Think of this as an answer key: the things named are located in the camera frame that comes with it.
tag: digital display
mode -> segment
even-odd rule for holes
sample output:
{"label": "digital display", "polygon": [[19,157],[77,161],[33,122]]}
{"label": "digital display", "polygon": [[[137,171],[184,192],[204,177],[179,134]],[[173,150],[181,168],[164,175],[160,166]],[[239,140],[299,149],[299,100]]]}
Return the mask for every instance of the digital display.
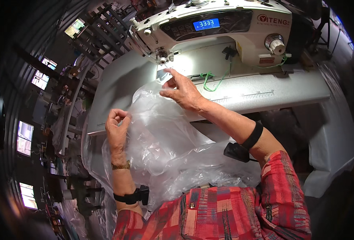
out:
{"label": "digital display", "polygon": [[220,23],[218,22],[218,18],[198,21],[193,23],[194,29],[196,31],[210,29],[210,28],[219,28]]}

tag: ruler markings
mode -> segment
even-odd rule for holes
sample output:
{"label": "ruler markings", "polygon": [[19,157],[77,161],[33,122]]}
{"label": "ruler markings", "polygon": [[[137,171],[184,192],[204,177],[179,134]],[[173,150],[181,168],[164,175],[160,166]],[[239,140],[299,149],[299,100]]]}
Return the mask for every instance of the ruler markings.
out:
{"label": "ruler markings", "polygon": [[[274,92],[273,91],[264,92],[264,93],[253,93],[253,94],[248,94],[248,95],[239,95],[239,96],[236,96],[236,97],[242,97],[243,99],[254,99],[254,98],[270,97],[270,96],[274,96]],[[234,98],[234,97],[220,98],[220,99],[211,100],[211,101],[215,102],[215,103],[225,103],[230,98]]]}

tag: red label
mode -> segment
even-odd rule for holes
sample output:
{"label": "red label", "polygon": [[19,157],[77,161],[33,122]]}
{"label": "red label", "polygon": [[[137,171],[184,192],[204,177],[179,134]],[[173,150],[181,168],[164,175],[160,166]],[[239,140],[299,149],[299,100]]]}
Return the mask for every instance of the red label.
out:
{"label": "red label", "polygon": [[272,26],[288,26],[290,24],[290,22],[287,20],[283,20],[280,18],[270,18],[265,14],[258,15],[257,20],[260,21],[261,23],[264,23],[266,25],[272,25]]}
{"label": "red label", "polygon": [[274,58],[260,58],[260,63],[274,63]]}

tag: yiteng logo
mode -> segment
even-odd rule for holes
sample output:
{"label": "yiteng logo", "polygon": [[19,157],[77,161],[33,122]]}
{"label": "yiteng logo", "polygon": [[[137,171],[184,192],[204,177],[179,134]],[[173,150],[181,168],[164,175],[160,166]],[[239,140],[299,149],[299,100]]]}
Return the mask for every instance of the yiteng logo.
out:
{"label": "yiteng logo", "polygon": [[289,25],[290,22],[287,20],[282,20],[280,18],[270,18],[267,17],[265,14],[260,14],[257,16],[258,21],[262,22],[261,24],[264,25],[272,25],[272,26],[279,26],[279,25]]}

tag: hand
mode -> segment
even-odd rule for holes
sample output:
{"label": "hand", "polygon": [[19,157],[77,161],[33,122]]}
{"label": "hand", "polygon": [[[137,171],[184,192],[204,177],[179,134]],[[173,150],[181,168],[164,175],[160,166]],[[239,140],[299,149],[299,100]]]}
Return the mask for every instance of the hand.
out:
{"label": "hand", "polygon": [[186,110],[199,112],[202,104],[208,100],[200,94],[192,81],[189,78],[179,74],[174,69],[166,68],[164,71],[170,73],[172,78],[169,79],[162,86],[162,88],[177,87],[177,89],[160,91],[160,95],[175,100],[182,108]]}
{"label": "hand", "polygon": [[126,163],[124,159],[120,159],[125,154],[125,141],[126,132],[131,120],[128,112],[121,109],[112,109],[109,112],[107,120],[105,122],[105,129],[107,134],[107,140],[110,145],[110,152],[113,158],[119,158],[119,160]]}

